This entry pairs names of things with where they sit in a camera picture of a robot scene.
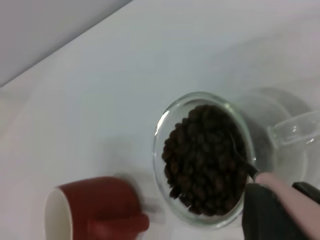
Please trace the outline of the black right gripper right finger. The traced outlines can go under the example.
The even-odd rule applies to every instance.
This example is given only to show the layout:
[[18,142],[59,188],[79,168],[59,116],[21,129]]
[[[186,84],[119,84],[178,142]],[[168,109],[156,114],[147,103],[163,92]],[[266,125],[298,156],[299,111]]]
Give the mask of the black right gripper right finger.
[[294,182],[292,187],[313,200],[316,203],[320,203],[320,190],[307,182]]

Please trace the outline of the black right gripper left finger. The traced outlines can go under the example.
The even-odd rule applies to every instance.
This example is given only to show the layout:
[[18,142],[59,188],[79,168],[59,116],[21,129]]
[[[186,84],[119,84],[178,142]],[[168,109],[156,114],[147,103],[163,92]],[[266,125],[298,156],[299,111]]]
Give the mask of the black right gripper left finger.
[[316,202],[285,183],[247,184],[242,230],[246,240],[314,240]]

